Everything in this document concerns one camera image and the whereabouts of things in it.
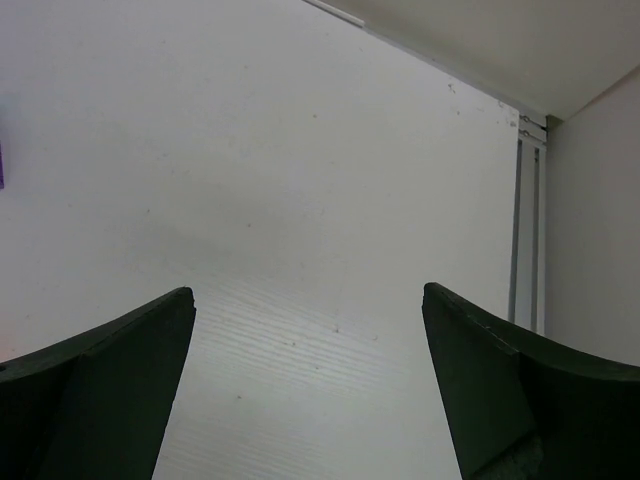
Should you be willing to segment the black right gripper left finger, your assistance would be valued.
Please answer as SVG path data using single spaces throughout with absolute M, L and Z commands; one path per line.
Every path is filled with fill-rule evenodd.
M 152 478 L 194 324 L 181 287 L 2 363 L 2 478 Z

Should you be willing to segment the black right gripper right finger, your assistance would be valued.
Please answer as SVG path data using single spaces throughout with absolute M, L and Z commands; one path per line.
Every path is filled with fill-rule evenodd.
M 435 282 L 422 312 L 463 478 L 638 478 L 638 367 L 547 339 Z

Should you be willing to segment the purple lego piece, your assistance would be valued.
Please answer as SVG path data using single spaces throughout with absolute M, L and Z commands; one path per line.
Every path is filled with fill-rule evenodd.
M 0 146 L 0 190 L 5 188 L 5 179 L 4 179 L 4 163 L 3 163 L 3 154 L 2 154 L 2 145 Z

